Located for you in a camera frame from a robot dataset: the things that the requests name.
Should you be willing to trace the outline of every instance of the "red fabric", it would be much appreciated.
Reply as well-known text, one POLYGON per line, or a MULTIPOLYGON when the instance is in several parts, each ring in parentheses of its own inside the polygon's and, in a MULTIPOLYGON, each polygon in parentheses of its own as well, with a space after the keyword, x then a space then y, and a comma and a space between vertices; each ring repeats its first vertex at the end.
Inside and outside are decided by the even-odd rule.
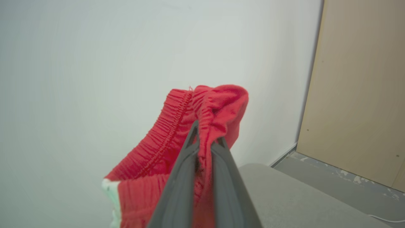
POLYGON ((107 176, 118 185, 121 228, 146 227, 195 120, 199 120, 200 169, 194 186, 193 227, 214 227, 211 144, 225 136, 231 147, 248 102, 239 86, 172 90, 145 138, 107 176))

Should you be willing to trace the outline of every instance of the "white wall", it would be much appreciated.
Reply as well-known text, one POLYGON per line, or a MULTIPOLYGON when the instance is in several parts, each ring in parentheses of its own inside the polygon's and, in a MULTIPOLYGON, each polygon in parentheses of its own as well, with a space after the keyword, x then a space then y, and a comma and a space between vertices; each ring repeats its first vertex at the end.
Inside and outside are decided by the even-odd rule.
POLYGON ((0 227, 107 227, 102 178, 172 88, 250 93, 239 165, 297 140, 320 0, 0 3, 0 227))

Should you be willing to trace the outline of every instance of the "white cable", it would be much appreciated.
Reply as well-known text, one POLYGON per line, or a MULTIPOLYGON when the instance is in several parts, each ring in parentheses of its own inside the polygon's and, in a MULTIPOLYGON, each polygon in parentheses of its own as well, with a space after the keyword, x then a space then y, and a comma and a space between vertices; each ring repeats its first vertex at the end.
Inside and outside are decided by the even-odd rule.
POLYGON ((392 223, 400 223, 400 222, 405 222, 405 220, 399 220, 399 221, 391 221, 391 220, 386 220, 386 219, 383 219, 383 218, 377 217, 377 216, 375 216, 375 215, 368 215, 368 216, 373 217, 373 218, 376 218, 376 219, 379 219, 379 220, 382 220, 382 221, 386 221, 386 222, 392 222, 392 223))

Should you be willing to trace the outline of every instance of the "door panel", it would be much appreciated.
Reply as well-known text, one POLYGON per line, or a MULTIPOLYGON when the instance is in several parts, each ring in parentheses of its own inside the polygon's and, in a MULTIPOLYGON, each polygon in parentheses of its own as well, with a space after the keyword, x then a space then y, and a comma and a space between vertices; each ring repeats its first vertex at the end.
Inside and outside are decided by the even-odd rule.
POLYGON ((393 186, 405 159, 404 12, 402 0, 325 1, 298 152, 393 186))

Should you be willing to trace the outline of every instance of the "gray surface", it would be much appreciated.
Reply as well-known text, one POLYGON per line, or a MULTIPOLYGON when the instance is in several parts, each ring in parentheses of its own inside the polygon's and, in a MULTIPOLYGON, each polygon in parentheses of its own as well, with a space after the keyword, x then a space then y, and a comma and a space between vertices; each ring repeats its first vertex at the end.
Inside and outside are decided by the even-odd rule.
POLYGON ((239 169, 263 227, 387 228, 385 224, 273 168, 239 169))
MULTIPOLYGON (((293 152, 275 169, 308 184, 365 214, 388 220, 405 219, 404 193, 293 152)), ((387 223, 405 228, 405 223, 387 223)))

